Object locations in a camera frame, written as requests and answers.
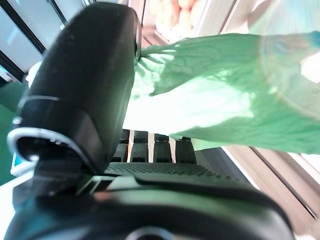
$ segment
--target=black plastic device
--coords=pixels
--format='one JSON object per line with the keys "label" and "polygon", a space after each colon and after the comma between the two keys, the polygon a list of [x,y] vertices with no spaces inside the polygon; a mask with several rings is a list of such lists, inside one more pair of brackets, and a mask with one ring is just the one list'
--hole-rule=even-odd
{"label": "black plastic device", "polygon": [[5,239],[293,240],[273,200],[197,165],[188,139],[172,163],[168,138],[157,135],[149,163],[148,134],[138,132],[143,157],[125,161],[140,37],[135,12],[112,3],[90,5],[62,31],[8,134],[11,150],[36,167],[13,190]]}

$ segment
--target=green plastic bag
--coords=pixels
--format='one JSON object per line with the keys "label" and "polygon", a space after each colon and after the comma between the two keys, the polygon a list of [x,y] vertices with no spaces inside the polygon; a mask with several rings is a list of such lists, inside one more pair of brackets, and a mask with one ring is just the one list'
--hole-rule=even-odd
{"label": "green plastic bag", "polygon": [[320,86],[300,73],[318,32],[187,38],[144,49],[123,128],[320,154]]}

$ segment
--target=blurry background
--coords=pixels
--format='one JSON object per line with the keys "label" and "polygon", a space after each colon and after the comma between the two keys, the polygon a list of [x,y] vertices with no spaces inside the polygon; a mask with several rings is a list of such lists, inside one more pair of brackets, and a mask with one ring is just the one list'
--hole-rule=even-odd
{"label": "blurry background", "polygon": [[[10,171],[20,176],[33,167],[23,159],[15,159],[6,143],[17,104],[28,88],[25,78],[30,67],[43,59],[68,21],[93,2],[96,0],[0,1],[0,185],[13,178]],[[99,2],[135,9],[143,25],[143,48],[174,43],[186,37],[226,33],[292,34],[320,29],[319,0]],[[316,83],[320,82],[318,59],[315,55],[301,63],[303,74]],[[297,235],[320,239],[318,155],[235,145],[197,151],[196,158],[209,169],[253,184],[284,208]]]}

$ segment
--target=orange object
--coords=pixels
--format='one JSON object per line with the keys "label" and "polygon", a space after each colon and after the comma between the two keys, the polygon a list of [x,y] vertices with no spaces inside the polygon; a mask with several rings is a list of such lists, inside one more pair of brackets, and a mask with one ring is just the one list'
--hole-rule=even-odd
{"label": "orange object", "polygon": [[200,20],[200,17],[204,11],[207,0],[197,0],[190,12],[191,24],[192,26],[196,26]]}
{"label": "orange object", "polygon": [[178,0],[179,6],[182,9],[191,9],[196,0]]}
{"label": "orange object", "polygon": [[172,28],[178,23],[180,7],[178,0],[163,0],[162,23],[167,28]]}
{"label": "orange object", "polygon": [[188,9],[181,9],[179,14],[179,25],[182,31],[190,32],[192,29],[191,14]]}

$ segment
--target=textured rubber surface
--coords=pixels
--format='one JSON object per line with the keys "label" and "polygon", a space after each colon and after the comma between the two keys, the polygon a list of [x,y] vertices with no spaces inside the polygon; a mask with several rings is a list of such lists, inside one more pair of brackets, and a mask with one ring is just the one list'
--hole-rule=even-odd
{"label": "textured rubber surface", "polygon": [[155,142],[169,142],[169,137],[166,135],[155,134],[154,141]]}
{"label": "textured rubber surface", "polygon": [[129,135],[130,135],[130,130],[123,129],[119,143],[128,144],[129,143]]}
{"label": "textured rubber surface", "polygon": [[168,142],[155,142],[153,149],[154,163],[172,163],[171,149]]}
{"label": "textured rubber surface", "polygon": [[104,171],[106,174],[119,176],[130,176],[132,174],[166,174],[166,175],[184,175],[197,177],[219,176],[196,164],[178,164],[178,163],[121,163],[111,162]]}
{"label": "textured rubber surface", "polygon": [[112,157],[111,162],[126,162],[128,159],[128,144],[125,143],[119,143],[116,146],[115,153]]}
{"label": "textured rubber surface", "polygon": [[197,164],[195,150],[190,141],[175,142],[175,162],[177,164]]}
{"label": "textured rubber surface", "polygon": [[131,150],[131,163],[147,163],[149,161],[149,151],[147,143],[134,143]]}
{"label": "textured rubber surface", "polygon": [[146,144],[148,143],[148,132],[147,131],[134,131],[134,143]]}

